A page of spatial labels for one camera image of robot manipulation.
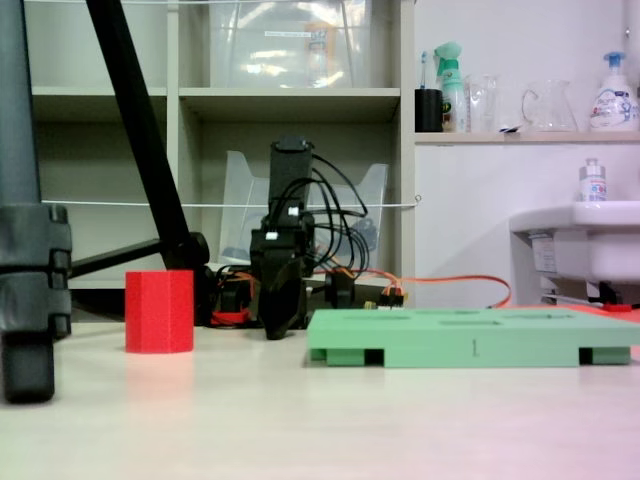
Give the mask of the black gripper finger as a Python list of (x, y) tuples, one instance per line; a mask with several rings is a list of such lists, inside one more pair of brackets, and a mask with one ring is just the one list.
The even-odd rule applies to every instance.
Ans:
[(300, 259), (280, 269), (274, 294), (273, 338), (282, 339), (288, 330), (300, 329), (304, 324), (304, 281)]
[(279, 313), (279, 272), (284, 265), (282, 252), (267, 250), (259, 262), (261, 289), (259, 316), (268, 340), (280, 340), (284, 336), (284, 322)]

